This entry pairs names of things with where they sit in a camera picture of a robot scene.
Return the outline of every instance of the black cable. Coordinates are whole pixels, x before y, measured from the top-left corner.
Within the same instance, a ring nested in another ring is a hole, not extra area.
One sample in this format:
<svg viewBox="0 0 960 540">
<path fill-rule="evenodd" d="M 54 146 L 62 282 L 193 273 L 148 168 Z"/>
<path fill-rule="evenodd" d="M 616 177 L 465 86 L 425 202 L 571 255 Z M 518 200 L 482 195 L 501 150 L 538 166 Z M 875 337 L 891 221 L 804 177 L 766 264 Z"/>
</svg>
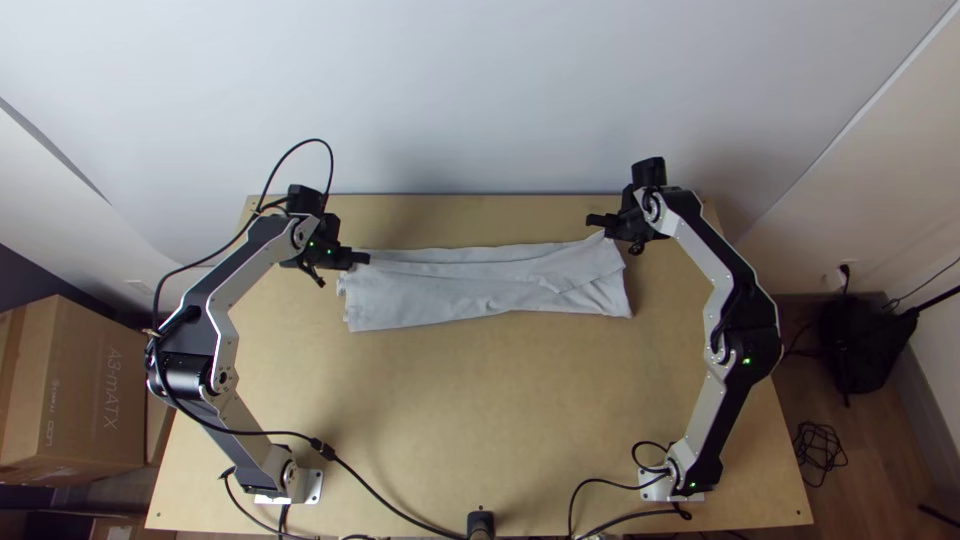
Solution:
<svg viewBox="0 0 960 540">
<path fill-rule="evenodd" d="M 677 514 L 677 515 L 680 516 L 684 521 L 690 521 L 691 519 L 693 519 L 693 515 L 691 515 L 690 512 L 687 512 L 686 510 L 680 508 L 680 505 L 679 505 L 679 504 L 673 503 L 673 509 L 672 509 L 672 510 L 647 510 L 646 512 L 633 512 L 633 513 L 630 513 L 630 514 L 624 514 L 624 515 L 622 515 L 622 516 L 620 516 L 620 517 L 618 517 L 618 518 L 616 518 L 616 519 L 612 519 L 612 520 L 604 523 L 603 525 L 599 525 L 599 526 L 597 526 L 597 527 L 594 527 L 593 529 L 590 530 L 590 532 L 588 532 L 588 533 L 586 533 L 586 534 L 584 534 L 584 535 L 581 535 L 580 538 L 588 538 L 588 537 L 593 536 L 593 535 L 595 535 L 595 534 L 600 534 L 601 532 L 609 529 L 610 527 L 613 527 L 614 525 L 617 525 L 618 523 L 623 523 L 624 521 L 629 521 L 629 520 L 631 520 L 631 519 L 637 519 L 637 518 L 642 518 L 642 517 L 657 516 L 657 515 L 661 515 L 661 514 Z"/>
<path fill-rule="evenodd" d="M 399 516 L 400 518 L 404 519 L 404 520 L 407 521 L 408 523 L 412 523 L 413 525 L 416 525 L 417 527 L 420 527 L 421 529 L 423 529 L 423 530 L 425 530 L 425 531 L 430 531 L 430 532 L 432 532 L 433 534 L 435 534 L 435 535 L 437 535 L 437 536 L 443 536 L 444 538 L 450 538 L 451 540 L 466 540 L 465 537 L 462 536 L 462 535 L 459 535 L 459 534 L 456 534 L 456 533 L 452 533 L 452 532 L 450 532 L 450 531 L 441 529 L 441 528 L 439 528 L 439 527 L 435 527 L 435 526 L 433 526 L 433 525 L 430 525 L 429 523 L 424 523 L 423 521 L 420 521 L 420 520 L 418 520 L 418 519 L 416 519 L 416 518 L 413 518 L 413 517 L 411 517 L 411 516 L 403 513 L 402 511 L 398 510 L 395 506 L 393 506 L 392 504 L 390 504 L 389 501 L 387 501 L 386 499 L 384 499 L 383 497 L 381 497 L 380 494 L 377 493 L 377 491 L 376 491 L 375 489 L 373 489 L 372 487 L 370 487 L 370 484 L 368 484 L 367 481 L 364 480 L 362 476 L 360 476 L 359 474 L 357 474 L 357 471 L 353 470 L 353 468 L 350 467 L 349 465 L 347 465 L 347 463 L 346 463 L 345 461 L 343 461 L 342 459 L 340 459 L 339 456 L 335 456 L 335 457 L 333 458 L 333 461 L 339 463 L 340 466 L 343 467 L 343 469 L 344 469 L 345 471 L 347 471 L 348 473 L 350 473 L 350 474 L 357 480 L 357 482 L 360 482 L 360 485 L 363 486 L 367 491 L 369 491 L 370 494 L 373 495 L 373 497 L 374 497 L 375 499 L 377 499 L 378 501 L 380 501 L 380 504 L 386 506 L 391 512 L 393 512 L 394 514 L 396 514 L 396 515 Z"/>
<path fill-rule="evenodd" d="M 229 469 L 223 471 L 223 474 L 220 475 L 220 479 L 223 480 L 223 487 L 227 490 L 227 496 L 230 497 L 230 501 L 233 502 L 233 505 L 237 507 L 237 510 L 240 511 L 244 516 L 247 517 L 250 521 L 254 522 L 261 529 L 277 535 L 279 538 L 289 538 L 291 540 L 317 540 L 316 537 L 307 537 L 307 536 L 297 536 L 295 534 L 290 534 L 288 532 L 281 531 L 279 529 L 274 529 L 273 527 L 267 525 L 266 523 L 255 518 L 253 514 L 247 512 L 247 510 L 240 505 L 240 501 L 237 500 L 233 495 L 233 490 L 230 489 L 230 476 L 233 475 L 236 467 L 230 467 Z"/>
<path fill-rule="evenodd" d="M 283 165 L 283 162 L 286 161 L 286 159 L 290 156 L 290 154 L 296 152 L 298 148 L 306 144 L 310 144 L 312 142 L 320 143 L 326 146 L 327 152 L 330 154 L 330 175 L 327 177 L 327 187 L 323 191 L 323 199 L 321 199 L 320 201 L 322 206 L 326 206 L 327 198 L 329 198 L 330 196 L 330 186 L 333 185 L 333 148 L 330 148 L 330 145 L 327 144 L 327 141 L 323 139 L 306 139 L 293 145 L 289 150 L 287 150 L 283 154 L 283 156 L 280 158 L 280 161 L 278 161 L 277 164 L 273 166 L 273 170 L 270 171 L 270 176 L 267 177 L 267 183 L 264 184 L 263 186 L 263 193 L 260 194 L 260 200 L 257 201 L 257 211 L 261 210 L 260 205 L 263 204 L 263 199 L 266 198 L 267 196 L 267 191 L 270 189 L 270 184 L 273 182 L 273 177 L 277 175 L 277 171 L 280 170 L 280 166 Z"/>
<path fill-rule="evenodd" d="M 812 353 L 808 354 L 808 353 L 805 352 L 805 351 L 797 351 L 797 350 L 796 350 L 796 347 L 797 347 L 797 342 L 800 341 L 800 338 L 803 337 L 803 335 L 807 332 L 807 330 L 813 328 L 813 325 L 814 325 L 814 323 L 816 323 L 816 322 L 817 322 L 817 319 L 813 319 L 813 320 L 809 321 L 808 323 L 804 324 L 803 326 L 801 326 L 801 327 L 800 327 L 800 330 L 797 330 L 797 333 L 794 334 L 793 339 L 790 341 L 790 346 L 787 347 L 787 348 L 784 350 L 783 356 L 781 357 L 781 359 L 782 359 L 782 358 L 786 358 L 786 357 L 788 357 L 788 356 L 795 355 L 795 354 L 796 354 L 796 355 L 799 355 L 799 356 L 810 356 L 810 355 L 812 355 Z"/>
<path fill-rule="evenodd" d="M 277 520 L 277 530 L 284 533 L 287 532 L 287 514 L 290 512 L 290 505 L 285 504 L 280 509 L 280 518 Z M 283 535 L 278 534 L 277 540 L 283 540 Z"/>
<path fill-rule="evenodd" d="M 947 525 L 952 525 L 952 526 L 960 529 L 960 521 L 957 521 L 957 520 L 951 518 L 950 516 L 944 515 L 942 512 L 940 512 L 940 511 L 937 510 L 936 508 L 933 508 L 933 507 L 928 506 L 928 505 L 926 505 L 926 504 L 920 504 L 920 505 L 917 506 L 917 509 L 920 510 L 921 512 L 923 512 L 924 514 L 927 514 L 927 515 L 930 516 L 930 517 L 939 519 L 940 521 L 946 523 Z"/>
<path fill-rule="evenodd" d="M 579 484 L 577 484 L 576 489 L 573 490 L 573 495 L 570 496 L 570 505 L 567 506 L 567 538 L 570 539 L 570 540 L 573 540 L 573 505 L 574 505 L 574 503 L 575 503 L 576 500 L 577 500 L 577 494 L 580 493 L 580 490 L 583 489 L 585 486 L 587 486 L 587 485 L 589 485 L 589 484 L 604 484 L 604 485 L 607 485 L 607 486 L 613 486 L 613 487 L 620 488 L 620 489 L 626 489 L 626 490 L 628 490 L 628 491 L 637 491 L 637 490 L 643 489 L 643 488 L 645 488 L 645 487 L 651 486 L 651 485 L 653 485 L 653 484 L 656 484 L 656 483 L 659 482 L 661 479 L 666 478 L 667 476 L 669 476 L 669 475 L 667 475 L 667 474 L 661 474 L 660 476 L 654 478 L 653 480 L 650 480 L 650 481 L 648 481 L 648 482 L 644 482 L 643 484 L 640 484 L 639 486 L 627 486 L 627 485 L 619 484 L 619 483 L 614 482 L 614 481 L 612 481 L 612 480 L 606 480 L 606 479 L 603 479 L 603 478 L 587 478 L 587 479 L 584 480 L 583 482 L 580 482 Z"/>
<path fill-rule="evenodd" d="M 268 210 L 270 208 L 280 208 L 280 205 L 287 202 L 288 200 L 289 200 L 289 197 L 283 197 L 281 199 L 277 199 L 273 202 L 270 202 L 264 205 L 263 208 L 258 208 L 256 211 L 250 214 L 250 218 L 247 219 L 246 223 L 243 224 L 243 227 L 240 227 L 240 230 L 237 232 L 237 234 L 235 234 L 234 237 L 231 238 L 229 242 L 221 246 L 220 249 L 214 251 L 213 253 L 207 255 L 202 259 L 198 259 L 196 261 L 193 261 L 190 264 L 186 264 L 184 266 L 181 266 L 180 268 L 171 270 L 170 272 L 167 272 L 166 274 L 164 274 L 163 277 L 160 278 L 160 281 L 157 282 L 157 287 L 153 291 L 153 309 L 151 310 L 151 315 L 152 315 L 151 323 L 153 325 L 153 331 L 158 334 L 163 333 L 160 331 L 160 292 L 163 290 L 163 285 L 167 282 L 168 279 L 179 274 L 180 272 L 183 272 L 184 270 L 189 270 L 191 268 L 200 266 L 201 264 L 209 261 L 210 259 L 216 257 L 217 255 L 220 255 L 221 253 L 226 251 L 230 246 L 232 246 L 237 240 L 239 240 L 244 233 L 247 232 L 247 229 L 250 228 L 250 225 L 253 224 L 253 221 L 258 217 L 260 217 L 260 214 L 262 214 L 264 210 Z"/>
<path fill-rule="evenodd" d="M 846 295 L 847 295 L 847 289 L 850 287 L 850 265 L 849 265 L 849 264 L 841 264 L 837 269 L 840 270 L 840 273 L 843 274 L 843 276 L 844 276 L 844 280 L 843 280 L 843 291 L 840 293 L 840 295 L 841 295 L 841 296 L 846 296 Z"/>
<path fill-rule="evenodd" d="M 953 268 L 958 262 L 960 262 L 960 256 L 958 256 L 956 259 L 954 259 L 952 263 L 950 263 L 950 264 L 944 266 L 943 268 L 941 268 L 939 272 L 937 272 L 936 274 L 933 275 L 933 277 L 931 277 L 930 279 L 924 281 L 923 283 L 921 283 L 919 286 L 917 286 L 917 287 L 916 287 L 915 289 L 913 289 L 912 291 L 908 292 L 907 294 L 905 294 L 905 295 L 903 295 L 903 296 L 898 296 L 897 298 L 894 298 L 893 300 L 890 300 L 889 302 L 887 302 L 886 304 L 884 304 L 884 305 L 883 305 L 883 308 L 882 308 L 883 311 L 888 311 L 888 310 L 897 309 L 898 307 L 900 307 L 900 302 L 901 302 L 901 301 L 906 300 L 906 299 L 909 298 L 911 295 L 913 295 L 913 293 L 915 293 L 915 292 L 919 291 L 920 289 L 922 289 L 922 288 L 926 287 L 927 285 L 929 285 L 933 280 L 935 280 L 935 279 L 937 279 L 938 277 L 940 277 L 941 274 L 943 274 L 943 273 L 946 272 L 947 270 Z"/>
<path fill-rule="evenodd" d="M 173 393 L 170 391 L 169 383 L 167 382 L 166 368 L 161 367 L 159 363 L 157 364 L 157 375 L 158 375 L 157 378 L 160 380 L 160 387 L 163 389 L 164 394 L 166 394 L 167 397 L 170 399 L 170 401 L 173 403 L 174 407 L 178 411 L 185 414 L 188 418 L 190 418 L 191 420 L 193 420 L 194 422 L 200 424 L 205 428 L 212 429 L 213 431 L 217 431 L 220 433 L 226 433 L 228 435 L 237 435 L 241 437 L 253 437 L 258 435 L 267 435 L 267 436 L 277 435 L 277 436 L 283 436 L 283 437 L 297 437 L 298 439 L 303 439 L 308 443 L 310 443 L 310 446 L 314 450 L 319 452 L 321 456 L 327 458 L 328 460 L 333 461 L 333 458 L 336 456 L 336 452 L 333 450 L 333 448 L 325 444 L 320 439 L 317 439 L 316 437 L 309 437 L 307 435 L 304 435 L 303 433 L 297 433 L 296 431 L 286 431 L 286 430 L 244 431 L 244 430 L 238 430 L 238 429 L 228 429 L 228 428 L 211 424 L 210 422 L 207 422 L 203 418 L 200 418 L 199 416 L 187 410 L 183 406 L 183 403 L 181 403 L 180 400 L 178 400 L 176 396 L 173 395 Z"/>
<path fill-rule="evenodd" d="M 656 446 L 656 447 L 659 448 L 660 450 L 663 450 L 663 453 L 664 453 L 664 454 L 667 453 L 667 447 L 666 447 L 666 446 L 663 446 L 662 444 L 660 444 L 660 443 L 658 443 L 658 442 L 654 442 L 654 441 L 638 441 L 636 444 L 633 445 L 633 448 L 630 449 L 630 455 L 633 456 L 633 462 L 637 464 L 637 467 L 640 467 L 640 468 L 643 469 L 644 471 L 646 471 L 646 472 L 648 472 L 648 473 L 653 473 L 653 474 L 661 474 L 661 473 L 670 472 L 670 469 L 667 468 L 667 467 L 659 467 L 659 468 L 656 468 L 656 467 L 647 467 L 646 465 L 640 463 L 640 460 L 637 459 L 637 448 L 640 448 L 641 446 Z"/>
<path fill-rule="evenodd" d="M 827 473 L 835 468 L 846 467 L 849 463 L 840 438 L 833 426 L 801 422 L 797 425 L 797 435 L 793 438 L 794 455 L 797 465 L 810 465 L 821 471 L 820 479 L 811 482 L 803 477 L 803 481 L 810 487 L 819 488 L 827 478 Z"/>
</svg>

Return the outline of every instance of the white towel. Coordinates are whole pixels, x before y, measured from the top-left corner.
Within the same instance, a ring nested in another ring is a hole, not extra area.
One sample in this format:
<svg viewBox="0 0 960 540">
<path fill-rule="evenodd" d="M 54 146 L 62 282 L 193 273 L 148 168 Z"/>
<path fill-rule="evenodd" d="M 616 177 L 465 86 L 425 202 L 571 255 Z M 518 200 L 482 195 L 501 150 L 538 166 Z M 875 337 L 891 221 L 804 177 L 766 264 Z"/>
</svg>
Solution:
<svg viewBox="0 0 960 540">
<path fill-rule="evenodd" d="M 351 332 L 420 326 L 507 311 L 631 316 L 613 240 L 462 249 L 362 250 L 342 272 Z"/>
</svg>

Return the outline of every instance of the black backpack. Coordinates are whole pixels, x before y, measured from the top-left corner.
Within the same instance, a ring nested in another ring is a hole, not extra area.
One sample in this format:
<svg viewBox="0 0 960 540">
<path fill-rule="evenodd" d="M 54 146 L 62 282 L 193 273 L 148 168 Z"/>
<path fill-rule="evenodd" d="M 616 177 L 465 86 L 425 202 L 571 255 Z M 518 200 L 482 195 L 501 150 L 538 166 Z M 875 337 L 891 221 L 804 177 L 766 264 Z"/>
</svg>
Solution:
<svg viewBox="0 0 960 540">
<path fill-rule="evenodd" d="M 894 362 L 917 328 L 919 314 L 912 308 L 895 315 L 847 295 L 823 306 L 819 320 L 821 358 L 846 406 L 850 406 L 850 394 L 873 392 L 887 382 Z"/>
</svg>

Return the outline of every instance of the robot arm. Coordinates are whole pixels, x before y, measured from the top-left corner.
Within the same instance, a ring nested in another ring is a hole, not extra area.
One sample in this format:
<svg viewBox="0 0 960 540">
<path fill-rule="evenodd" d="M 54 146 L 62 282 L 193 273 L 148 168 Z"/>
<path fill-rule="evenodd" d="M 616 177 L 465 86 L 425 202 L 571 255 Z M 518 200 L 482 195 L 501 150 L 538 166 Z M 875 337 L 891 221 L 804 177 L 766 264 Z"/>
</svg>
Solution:
<svg viewBox="0 0 960 540">
<path fill-rule="evenodd" d="M 255 494 L 257 502 L 315 504 L 322 473 L 298 471 L 290 449 L 260 433 L 236 392 L 234 360 L 240 339 L 227 313 L 275 263 L 300 268 L 322 287 L 314 267 L 348 269 L 369 263 L 370 257 L 340 245 L 340 220 L 324 212 L 319 192 L 294 185 L 286 199 L 285 215 L 257 217 L 246 242 L 187 291 L 160 326 L 147 347 L 147 386 L 201 421 L 236 465 L 244 491 Z"/>
<path fill-rule="evenodd" d="M 713 285 L 703 309 L 706 378 L 686 433 L 657 467 L 669 474 L 643 491 L 651 501 L 702 500 L 714 488 L 723 472 L 720 454 L 750 388 L 783 352 L 776 305 L 750 265 L 703 219 L 702 208 L 693 192 L 666 186 L 663 158 L 650 158 L 634 164 L 617 214 L 587 217 L 608 238 L 631 242 L 631 255 L 646 242 L 675 239 Z M 652 479 L 642 468 L 639 477 Z"/>
</svg>

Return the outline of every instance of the particle board tabletop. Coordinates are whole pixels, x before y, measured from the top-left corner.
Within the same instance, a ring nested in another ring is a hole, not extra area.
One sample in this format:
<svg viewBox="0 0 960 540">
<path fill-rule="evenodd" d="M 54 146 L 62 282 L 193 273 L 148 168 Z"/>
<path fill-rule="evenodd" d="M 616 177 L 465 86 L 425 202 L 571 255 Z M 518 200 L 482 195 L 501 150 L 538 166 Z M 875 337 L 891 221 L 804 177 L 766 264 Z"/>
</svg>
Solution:
<svg viewBox="0 0 960 540">
<path fill-rule="evenodd" d="M 252 207 L 248 203 L 247 211 Z M 571 241 L 595 232 L 588 213 L 619 196 L 338 195 L 345 245 L 372 249 Z M 706 215 L 716 223 L 712 208 Z M 238 392 L 265 429 L 316 435 L 385 497 L 462 531 L 468 512 L 495 512 L 502 536 L 565 535 L 573 488 L 588 477 L 635 484 L 630 447 L 682 436 L 706 373 L 702 309 L 710 288 L 673 241 L 626 255 L 632 319 L 557 313 L 494 317 L 350 334 L 335 272 L 319 289 L 274 267 L 231 311 L 240 333 Z M 423 536 L 338 465 L 299 440 L 298 458 L 324 468 L 321 501 L 294 506 L 307 535 Z M 642 459 L 662 456 L 642 450 Z M 747 529 L 812 523 L 771 380 L 757 384 L 706 501 L 675 515 L 628 521 L 613 533 Z M 230 465 L 203 429 L 177 415 L 147 526 L 263 532 L 233 508 L 217 479 Z M 276 524 L 279 508 L 240 500 Z M 663 508 L 636 492 L 591 486 L 576 531 L 620 514 Z"/>
</svg>

